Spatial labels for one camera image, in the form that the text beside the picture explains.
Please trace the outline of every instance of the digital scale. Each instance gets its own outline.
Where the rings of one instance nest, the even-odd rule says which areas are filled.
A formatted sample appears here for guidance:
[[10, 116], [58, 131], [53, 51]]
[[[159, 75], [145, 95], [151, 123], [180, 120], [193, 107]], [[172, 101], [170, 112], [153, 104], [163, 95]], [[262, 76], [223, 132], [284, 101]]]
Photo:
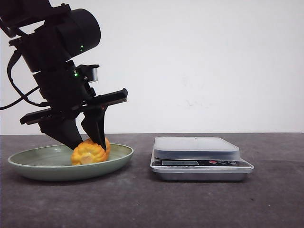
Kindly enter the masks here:
[[150, 167], [168, 181], [241, 181], [254, 169], [218, 137], [156, 137]]

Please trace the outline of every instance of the dark countertop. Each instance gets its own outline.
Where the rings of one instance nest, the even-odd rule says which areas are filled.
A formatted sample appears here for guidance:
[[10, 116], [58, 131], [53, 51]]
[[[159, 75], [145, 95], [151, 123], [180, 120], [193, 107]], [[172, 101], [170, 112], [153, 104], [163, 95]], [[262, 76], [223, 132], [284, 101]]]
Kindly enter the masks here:
[[[165, 182], [150, 171], [155, 136], [218, 136], [255, 166], [243, 182]], [[102, 177], [43, 182], [16, 174], [7, 158], [58, 144], [45, 135], [1, 136], [1, 227], [304, 227], [304, 134], [110, 134], [134, 148]]]

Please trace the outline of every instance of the cable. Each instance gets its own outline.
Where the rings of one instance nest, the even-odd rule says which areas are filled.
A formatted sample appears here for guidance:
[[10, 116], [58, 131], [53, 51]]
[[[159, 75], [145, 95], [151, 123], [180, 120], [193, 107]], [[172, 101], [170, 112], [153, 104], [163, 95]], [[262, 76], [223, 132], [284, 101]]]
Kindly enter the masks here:
[[8, 68], [7, 68], [7, 74], [8, 74], [8, 78], [9, 81], [11, 83], [11, 85], [14, 87], [14, 89], [17, 91], [17, 93], [21, 96], [21, 98], [23, 100], [25, 100], [26, 102], [28, 102], [31, 105], [34, 106], [38, 106], [38, 107], [46, 107], [49, 106], [48, 102], [41, 102], [40, 104], [37, 104], [35, 102], [32, 102], [28, 99], [28, 97], [26, 95], [24, 95], [19, 88], [14, 84], [14, 80], [11, 77], [11, 70], [13, 68], [13, 66], [17, 63], [17, 61], [20, 59], [21, 57], [21, 52], [19, 52], [18, 50], [15, 50], [13, 55], [10, 58], [9, 64], [8, 64]]
[[[35, 92], [35, 91], [38, 90], [38, 89], [39, 89], [38, 86], [35, 87], [35, 88], [33, 88], [32, 90], [28, 91], [28, 92], [25, 94], [25, 96], [28, 96], [28, 95], [32, 94], [33, 92]], [[22, 101], [22, 100], [23, 100], [23, 98], [21, 97], [21, 98], [19, 98], [18, 100], [14, 101], [14, 102], [11, 103], [11, 104], [8, 104], [8, 105], [6, 105], [6, 106], [0, 107], [0, 110], [4, 110], [4, 109], [7, 109], [7, 108], [10, 108], [10, 107], [16, 105], [17, 103], [19, 103], [19, 102]]]

